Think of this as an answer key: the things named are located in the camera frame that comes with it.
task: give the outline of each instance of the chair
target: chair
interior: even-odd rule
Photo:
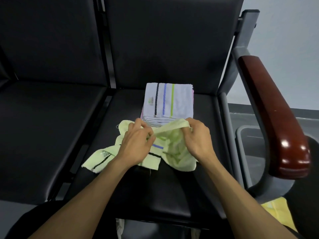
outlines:
[[[41,204],[106,97],[94,2],[0,0],[0,47],[0,199]]]
[[[249,192],[261,203],[283,195],[295,179],[307,175],[310,159],[302,130],[261,61],[247,50],[258,10],[244,11],[239,17],[243,0],[104,1],[99,12],[109,30],[113,97],[83,162],[97,149],[114,144],[122,120],[141,115],[146,83],[191,83],[194,118],[209,127],[218,159],[244,187],[226,99],[239,72],[268,139],[263,178]],[[79,168],[66,199],[96,176]],[[108,207],[118,218],[206,229],[225,218],[200,164],[193,172],[177,171],[164,162],[158,171],[134,166]]]

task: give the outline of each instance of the blue stripe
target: blue stripe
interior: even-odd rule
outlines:
[[[165,114],[165,95],[166,95],[166,83],[164,85],[164,97],[163,97],[163,116]]]
[[[154,147],[156,147],[156,148],[164,149],[163,147],[158,146],[158,145],[156,145],[156,144],[153,144],[152,146],[154,146]]]

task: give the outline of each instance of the white wall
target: white wall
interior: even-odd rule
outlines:
[[[319,0],[245,0],[259,9],[248,50],[259,56],[291,108],[319,110]],[[250,104],[240,77],[229,103]]]

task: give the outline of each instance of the yellow cloth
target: yellow cloth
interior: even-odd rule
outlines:
[[[101,172],[117,155],[130,123],[134,122],[123,120],[118,127],[120,135],[117,137],[115,145],[97,150],[84,162],[82,167],[94,173]],[[186,148],[184,136],[180,129],[182,127],[190,127],[189,122],[185,119],[177,119],[161,127],[153,127],[156,140],[150,153],[139,165],[158,170],[162,158],[168,165],[179,171],[195,170],[197,160]]]
[[[264,209],[275,217],[281,224],[297,231],[285,198],[280,197],[262,204],[261,206],[264,207]]]

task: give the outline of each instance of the glossy armrest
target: glossy armrest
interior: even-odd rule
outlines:
[[[307,139],[261,60],[256,56],[240,56],[238,66],[266,135],[269,174],[283,179],[307,176],[310,166]]]

